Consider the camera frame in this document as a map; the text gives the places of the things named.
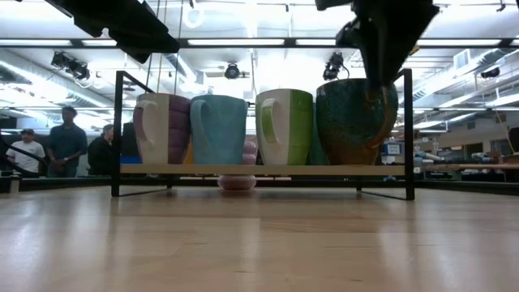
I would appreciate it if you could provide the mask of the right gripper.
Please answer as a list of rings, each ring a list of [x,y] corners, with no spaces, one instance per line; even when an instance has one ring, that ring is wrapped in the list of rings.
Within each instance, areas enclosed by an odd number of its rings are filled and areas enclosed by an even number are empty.
[[[440,8],[432,0],[359,0],[352,10],[370,88],[389,86]]]

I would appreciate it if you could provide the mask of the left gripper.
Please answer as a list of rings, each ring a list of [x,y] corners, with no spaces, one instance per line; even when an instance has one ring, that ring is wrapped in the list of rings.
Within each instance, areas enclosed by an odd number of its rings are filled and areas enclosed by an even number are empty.
[[[175,54],[180,49],[180,43],[169,34],[169,29],[145,7],[133,7],[121,13],[108,31],[117,47],[140,63],[146,62],[153,53]]]

